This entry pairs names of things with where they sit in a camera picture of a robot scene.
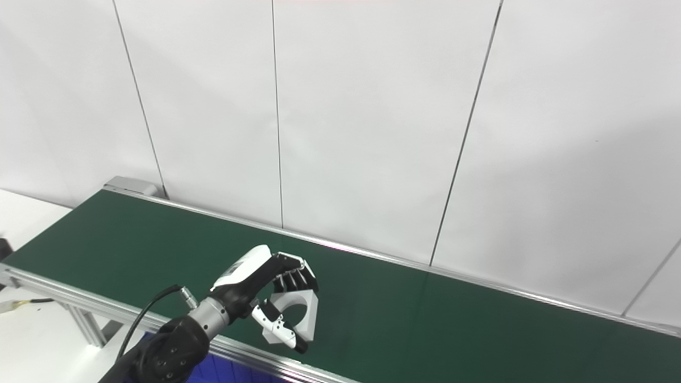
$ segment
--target robot finger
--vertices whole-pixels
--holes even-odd
[[[274,278],[272,283],[274,284],[274,292],[284,292],[284,281],[281,279],[281,275]]]
[[[310,270],[309,266],[306,265],[306,267],[300,269],[300,274],[303,276],[303,278],[305,278],[307,288],[312,289],[314,292],[319,291],[319,285],[317,285],[317,278],[315,278],[315,275],[312,274],[312,270]]]
[[[285,274],[282,276],[284,279],[284,284],[286,285],[286,291],[296,291],[298,290],[298,286],[296,285],[296,281],[294,278],[291,276],[291,274]]]
[[[307,286],[307,281],[305,278],[300,274],[299,270],[296,270],[291,273],[291,276],[293,277],[294,281],[296,281],[296,287],[298,290],[307,290],[309,287]]]

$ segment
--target robotic hand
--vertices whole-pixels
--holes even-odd
[[[216,280],[196,309],[140,340],[99,382],[119,383],[125,378],[140,383],[184,382],[208,354],[210,340],[237,318],[249,315],[290,348],[306,352],[307,343],[284,321],[281,312],[268,300],[258,301],[257,293],[270,282],[275,292],[319,289],[305,260],[286,253],[272,254],[267,245],[256,246]]]

